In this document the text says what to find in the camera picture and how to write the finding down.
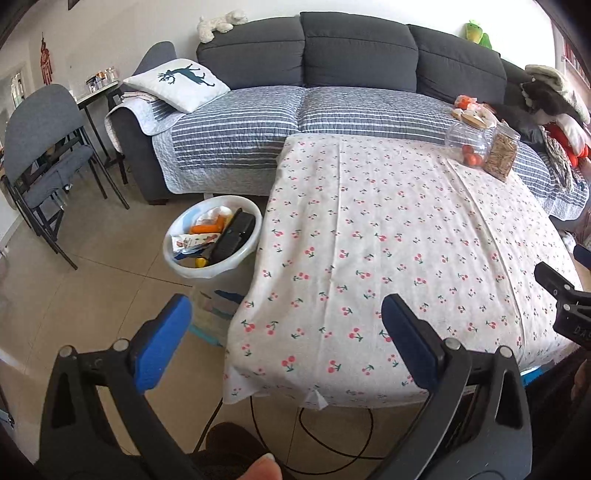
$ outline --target wall decoration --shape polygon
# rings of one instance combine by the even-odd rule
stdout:
[[[43,83],[49,85],[51,83],[51,58],[49,58],[49,50],[45,44],[45,38],[41,34],[41,73],[43,74]]]

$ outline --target plastic bag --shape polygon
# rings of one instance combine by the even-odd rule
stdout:
[[[475,97],[468,97],[468,95],[458,95],[456,101],[453,102],[453,106],[456,108],[461,108],[462,110],[466,110],[468,105],[471,103],[476,103]]]
[[[496,127],[498,123],[495,114],[492,113],[483,103],[471,103],[466,108],[468,112],[474,112],[476,116],[484,122],[487,128]]]

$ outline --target plush toy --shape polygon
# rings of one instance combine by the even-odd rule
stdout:
[[[199,18],[199,25],[197,26],[197,33],[201,43],[208,43],[213,40],[213,31],[217,30],[220,33],[229,32],[234,28],[234,25],[242,25],[248,22],[246,13],[242,10],[232,10],[223,17],[212,18],[211,20],[204,20]]]
[[[474,20],[470,20],[466,24],[466,39],[492,50],[491,40],[488,38],[488,34],[484,33],[482,27],[474,22]]]

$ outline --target cherry pattern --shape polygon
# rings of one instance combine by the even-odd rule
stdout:
[[[314,391],[340,406],[424,401],[382,324],[391,293],[468,349],[508,345],[523,369],[560,359],[568,342],[533,271],[545,261],[577,278],[515,175],[500,184],[422,142],[290,139],[230,323],[229,401],[257,391],[298,401]]]

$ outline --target blue gripper pad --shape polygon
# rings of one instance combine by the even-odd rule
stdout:
[[[158,385],[174,351],[191,323],[191,301],[175,294],[154,320],[144,323],[131,340],[130,360],[140,393]]]
[[[399,295],[384,298],[382,322],[417,386],[435,391],[439,383],[437,357],[417,328],[420,320]]]
[[[585,268],[591,270],[591,252],[582,245],[575,245],[573,250],[574,259]]]

